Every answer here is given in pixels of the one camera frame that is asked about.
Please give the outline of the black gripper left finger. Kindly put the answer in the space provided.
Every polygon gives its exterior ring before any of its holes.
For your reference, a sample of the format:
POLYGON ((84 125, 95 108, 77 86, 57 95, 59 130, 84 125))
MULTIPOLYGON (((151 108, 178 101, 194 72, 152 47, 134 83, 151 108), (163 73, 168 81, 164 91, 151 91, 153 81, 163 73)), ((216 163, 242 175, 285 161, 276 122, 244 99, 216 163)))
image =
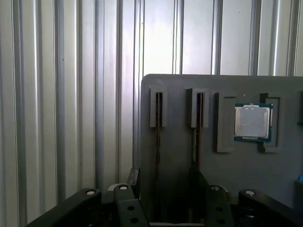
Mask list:
POLYGON ((102 193, 81 189, 31 221, 29 227, 148 227, 139 200, 140 169, 132 168, 126 183, 110 186, 102 193))

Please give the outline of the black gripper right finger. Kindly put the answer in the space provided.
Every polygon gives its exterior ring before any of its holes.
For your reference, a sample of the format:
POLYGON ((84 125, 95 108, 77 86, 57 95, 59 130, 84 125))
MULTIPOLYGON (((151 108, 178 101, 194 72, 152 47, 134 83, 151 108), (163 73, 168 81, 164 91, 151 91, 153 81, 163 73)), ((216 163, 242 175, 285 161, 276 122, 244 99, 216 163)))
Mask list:
POLYGON ((209 184, 198 173, 198 207, 207 227, 301 227, 303 215, 268 195, 253 189, 238 196, 209 184))

